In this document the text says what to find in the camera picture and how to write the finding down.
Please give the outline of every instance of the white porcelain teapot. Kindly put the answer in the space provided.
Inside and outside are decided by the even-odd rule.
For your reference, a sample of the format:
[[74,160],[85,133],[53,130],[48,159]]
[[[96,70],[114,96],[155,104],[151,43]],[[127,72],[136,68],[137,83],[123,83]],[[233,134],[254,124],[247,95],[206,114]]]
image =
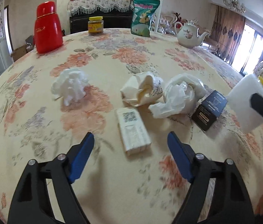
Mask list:
[[[179,32],[177,32],[176,29],[177,24],[181,25]],[[205,36],[209,34],[209,32],[204,32],[203,34],[198,36],[198,28],[194,25],[193,21],[184,25],[182,25],[182,23],[180,22],[176,22],[174,24],[174,28],[178,43],[189,49],[202,44]]]

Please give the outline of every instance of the small white box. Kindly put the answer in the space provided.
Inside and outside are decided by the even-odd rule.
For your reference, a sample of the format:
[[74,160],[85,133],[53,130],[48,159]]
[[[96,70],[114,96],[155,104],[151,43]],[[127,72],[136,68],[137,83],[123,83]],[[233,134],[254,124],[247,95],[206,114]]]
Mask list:
[[126,154],[131,155],[149,148],[151,140],[138,110],[135,108],[120,108],[115,112]]

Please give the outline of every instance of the teapot handle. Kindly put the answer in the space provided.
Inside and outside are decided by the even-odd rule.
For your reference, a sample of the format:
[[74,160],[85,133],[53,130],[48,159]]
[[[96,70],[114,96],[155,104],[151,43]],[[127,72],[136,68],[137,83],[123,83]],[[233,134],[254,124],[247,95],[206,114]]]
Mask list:
[[180,24],[181,25],[181,27],[180,27],[180,29],[182,28],[182,23],[181,22],[176,22],[175,24],[174,24],[174,29],[175,29],[175,33],[176,33],[176,36],[178,35],[178,32],[177,32],[177,29],[176,29],[176,24]]

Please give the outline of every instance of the blue gripper pad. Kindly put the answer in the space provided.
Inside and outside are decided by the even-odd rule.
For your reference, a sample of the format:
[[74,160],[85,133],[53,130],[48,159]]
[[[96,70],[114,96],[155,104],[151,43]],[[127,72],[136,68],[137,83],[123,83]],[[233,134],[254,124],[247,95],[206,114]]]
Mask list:
[[86,136],[86,139],[84,139],[83,141],[83,146],[71,163],[71,173],[68,177],[68,182],[70,184],[72,184],[76,179],[79,179],[84,170],[84,167],[94,147],[94,135],[92,133],[89,133]]
[[181,143],[173,131],[168,134],[167,139],[168,147],[172,153],[181,176],[192,183],[194,176],[191,172],[191,167],[195,157],[195,152],[190,145]]

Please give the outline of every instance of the metal screw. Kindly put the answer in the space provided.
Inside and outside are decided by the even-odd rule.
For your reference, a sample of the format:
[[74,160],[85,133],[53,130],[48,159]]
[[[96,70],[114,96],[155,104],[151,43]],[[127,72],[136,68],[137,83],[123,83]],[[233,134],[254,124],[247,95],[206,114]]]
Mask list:
[[57,158],[58,158],[58,160],[62,161],[66,158],[66,155],[65,154],[59,154]]
[[204,155],[203,155],[202,153],[197,153],[197,154],[196,154],[196,158],[197,158],[198,160],[202,160],[202,159],[204,159]]
[[228,159],[226,160],[226,162],[227,162],[227,164],[229,164],[229,165],[232,165],[232,164],[234,163],[234,161],[233,161],[232,159],[230,159],[230,158],[228,158]]
[[28,164],[31,166],[34,165],[35,163],[36,163],[35,159],[31,159],[28,161]]

